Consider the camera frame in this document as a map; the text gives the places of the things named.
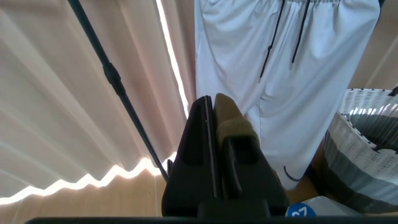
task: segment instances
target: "wicker basket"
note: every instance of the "wicker basket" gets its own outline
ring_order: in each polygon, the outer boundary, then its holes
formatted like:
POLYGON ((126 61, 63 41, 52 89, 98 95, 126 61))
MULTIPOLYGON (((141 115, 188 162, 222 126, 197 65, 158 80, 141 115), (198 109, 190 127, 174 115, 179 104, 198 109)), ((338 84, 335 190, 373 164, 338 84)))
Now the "wicker basket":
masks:
POLYGON ((325 136, 325 182, 347 206, 398 211, 398 96, 347 90, 325 136))

